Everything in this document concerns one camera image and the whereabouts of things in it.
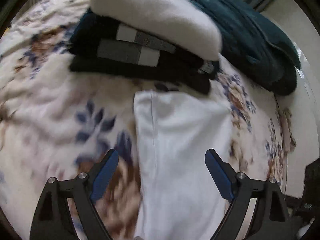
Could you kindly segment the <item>dark teal plush blanket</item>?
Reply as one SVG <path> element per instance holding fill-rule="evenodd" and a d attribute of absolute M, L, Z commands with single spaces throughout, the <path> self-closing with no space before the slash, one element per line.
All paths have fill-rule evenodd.
<path fill-rule="evenodd" d="M 189 0 L 206 13 L 222 37 L 221 55 L 257 85 L 278 95 L 297 87 L 301 67 L 289 37 L 243 0 Z"/>

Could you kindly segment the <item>black garment with grey stripes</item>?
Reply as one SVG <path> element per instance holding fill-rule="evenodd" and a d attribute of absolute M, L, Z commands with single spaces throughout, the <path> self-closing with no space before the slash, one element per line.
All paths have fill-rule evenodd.
<path fill-rule="evenodd" d="M 73 72 L 182 83 L 207 95 L 220 64 L 157 36 L 87 10 L 70 38 Z"/>

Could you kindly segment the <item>floral cream bed blanket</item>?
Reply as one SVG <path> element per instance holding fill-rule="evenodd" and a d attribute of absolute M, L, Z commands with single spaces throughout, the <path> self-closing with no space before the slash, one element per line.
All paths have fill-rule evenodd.
<path fill-rule="evenodd" d="M 114 239 L 142 237 L 135 93 L 172 89 L 202 103 L 200 119 L 226 107 L 206 145 L 236 171 L 286 183 L 286 155 L 276 99 L 224 57 L 209 96 L 171 83 L 69 70 L 67 44 L 89 0 L 42 0 L 1 39 L 1 208 L 22 239 L 46 180 L 87 171 L 111 147 L 119 166 L 97 212 Z"/>

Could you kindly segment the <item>white fluffy folded garment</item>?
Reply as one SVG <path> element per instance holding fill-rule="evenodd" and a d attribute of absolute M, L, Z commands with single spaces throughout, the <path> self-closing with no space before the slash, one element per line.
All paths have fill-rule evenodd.
<path fill-rule="evenodd" d="M 91 0 L 91 10 L 217 61 L 222 37 L 211 18 L 188 0 Z"/>

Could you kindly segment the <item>white cotton garment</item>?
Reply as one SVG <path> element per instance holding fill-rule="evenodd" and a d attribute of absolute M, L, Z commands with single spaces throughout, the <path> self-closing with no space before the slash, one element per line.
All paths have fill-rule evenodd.
<path fill-rule="evenodd" d="M 135 236 L 210 239 L 225 201 L 206 167 L 214 149 L 228 159 L 232 115 L 220 103 L 182 92 L 134 97 L 142 203 Z"/>

